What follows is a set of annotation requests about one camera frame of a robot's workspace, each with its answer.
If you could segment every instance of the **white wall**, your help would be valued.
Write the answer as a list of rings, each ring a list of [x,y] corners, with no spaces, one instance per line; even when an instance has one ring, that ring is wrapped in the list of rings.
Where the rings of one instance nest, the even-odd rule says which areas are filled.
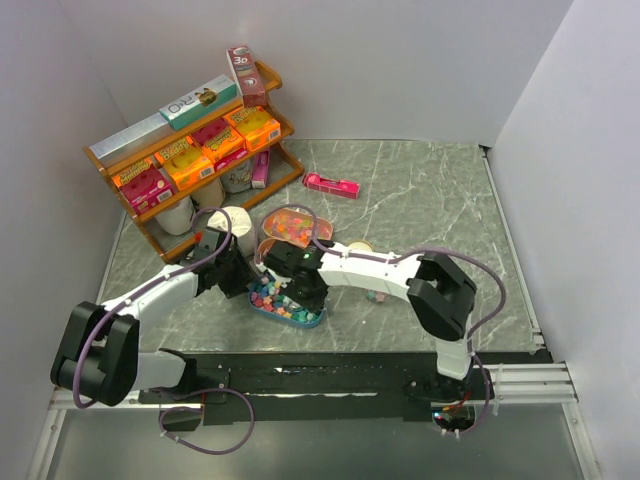
[[[248,43],[299,138],[492,145],[571,0],[60,0],[128,122]]]
[[[124,126],[55,2],[0,5],[0,478],[24,478],[71,308],[95,298],[119,207],[81,147]]]
[[[640,478],[640,2],[576,0],[491,167],[607,479]]]

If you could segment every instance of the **pink snack box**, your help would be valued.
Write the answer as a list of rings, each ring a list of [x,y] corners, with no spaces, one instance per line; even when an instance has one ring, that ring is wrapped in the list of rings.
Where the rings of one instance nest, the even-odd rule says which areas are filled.
[[[232,163],[237,162],[242,157],[244,157],[246,154],[247,154],[247,150],[245,148],[240,148],[240,149],[236,150],[235,152],[230,153],[229,155],[224,157],[219,162],[216,162],[216,164],[214,165],[214,168],[216,169],[216,172],[218,170],[223,169],[227,165],[231,165]]]
[[[174,194],[171,183],[153,166],[122,185],[120,191],[138,215]]]
[[[253,188],[266,188],[269,176],[269,150],[258,153],[253,158],[253,175],[251,176],[251,186]]]
[[[311,190],[340,195],[347,198],[358,198],[360,184],[348,180],[329,180],[317,173],[307,173],[302,179],[302,184]]]
[[[229,124],[224,121],[224,118],[217,118],[213,122],[208,123],[200,130],[196,130],[191,134],[191,137],[198,142],[200,146],[207,143],[212,137],[218,135],[222,130],[227,128]]]

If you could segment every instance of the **teal box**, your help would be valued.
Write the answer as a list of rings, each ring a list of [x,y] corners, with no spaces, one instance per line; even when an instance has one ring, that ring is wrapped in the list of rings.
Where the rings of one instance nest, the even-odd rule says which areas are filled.
[[[237,94],[235,82],[226,75],[220,75],[162,107],[160,114],[169,122],[171,128],[180,130],[235,99]]]

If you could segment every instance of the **colorful candy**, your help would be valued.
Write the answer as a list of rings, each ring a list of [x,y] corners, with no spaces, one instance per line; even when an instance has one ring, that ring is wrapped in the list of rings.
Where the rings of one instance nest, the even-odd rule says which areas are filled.
[[[280,287],[280,282],[276,282],[270,276],[265,275],[260,279],[255,290],[251,292],[249,299],[254,307],[275,313],[295,322],[307,324],[317,320],[318,316],[316,314],[302,308],[291,298],[283,295],[280,292]]]

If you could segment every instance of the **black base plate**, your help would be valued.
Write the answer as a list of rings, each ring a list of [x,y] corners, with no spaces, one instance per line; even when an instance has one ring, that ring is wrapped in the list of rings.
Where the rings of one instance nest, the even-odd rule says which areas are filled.
[[[198,389],[218,387],[222,383],[250,393],[259,420],[399,417],[406,421],[431,421],[430,402],[454,402],[464,395],[461,392],[452,397],[450,386],[443,384],[446,379],[435,374],[434,352],[193,353],[184,356],[197,361]],[[533,355],[507,352],[480,353],[479,356],[485,364],[553,362],[544,349]],[[484,399],[484,382],[478,369],[474,369],[467,389],[471,390],[472,400]],[[202,398],[191,400],[200,403]],[[249,418],[244,402],[233,395],[211,394],[204,401],[204,425],[231,424]],[[173,403],[169,397],[152,392],[142,392],[140,402]]]

